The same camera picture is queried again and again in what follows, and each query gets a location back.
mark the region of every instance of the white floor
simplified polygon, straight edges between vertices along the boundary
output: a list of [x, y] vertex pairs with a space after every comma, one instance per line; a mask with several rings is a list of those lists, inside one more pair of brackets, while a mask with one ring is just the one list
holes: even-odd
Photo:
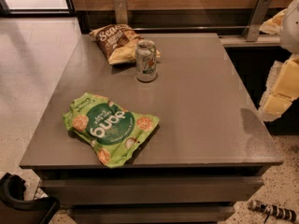
[[[0, 18], [0, 174], [10, 172], [25, 179], [28, 200], [34, 197], [39, 180], [19, 163], [79, 37], [75, 18]], [[265, 185], [252, 198], [299, 215], [299, 137], [273, 138], [284, 164], [263, 175]], [[258, 224], [265, 219], [243, 202], [235, 205], [235, 211], [222, 224]], [[61, 211], [52, 223], [74, 221]], [[266, 223], [290, 222], [270, 217]]]

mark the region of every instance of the silver can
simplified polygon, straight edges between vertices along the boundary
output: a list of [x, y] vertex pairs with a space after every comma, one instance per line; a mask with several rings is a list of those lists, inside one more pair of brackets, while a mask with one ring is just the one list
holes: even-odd
[[150, 82], [157, 77], [156, 47], [151, 40], [140, 40], [135, 49], [136, 77], [143, 82]]

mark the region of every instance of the drawer front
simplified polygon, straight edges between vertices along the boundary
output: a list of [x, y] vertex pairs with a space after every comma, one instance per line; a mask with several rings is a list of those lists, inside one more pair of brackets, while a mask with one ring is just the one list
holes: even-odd
[[44, 180], [41, 188], [62, 205], [218, 203], [247, 200], [263, 181], [250, 177]]
[[152, 207], [103, 207], [69, 211], [78, 224], [98, 223], [210, 223], [224, 221], [234, 213], [231, 206], [165, 205]]

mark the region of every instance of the desk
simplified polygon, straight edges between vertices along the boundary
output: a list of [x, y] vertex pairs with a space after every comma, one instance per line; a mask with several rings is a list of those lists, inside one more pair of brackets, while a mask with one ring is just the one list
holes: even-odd
[[[144, 37], [162, 54], [151, 83], [137, 81], [132, 65], [108, 65], [82, 36], [20, 167], [33, 169], [77, 223], [225, 220], [282, 157], [217, 35]], [[86, 91], [161, 119], [122, 168], [101, 165], [64, 127], [61, 114]]]

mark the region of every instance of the green chip bag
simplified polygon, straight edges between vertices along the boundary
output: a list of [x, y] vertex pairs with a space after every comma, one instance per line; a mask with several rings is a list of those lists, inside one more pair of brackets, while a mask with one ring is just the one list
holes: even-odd
[[110, 168], [123, 166], [159, 122], [155, 116], [129, 112], [90, 93], [74, 100], [63, 117], [66, 129], [88, 142]]

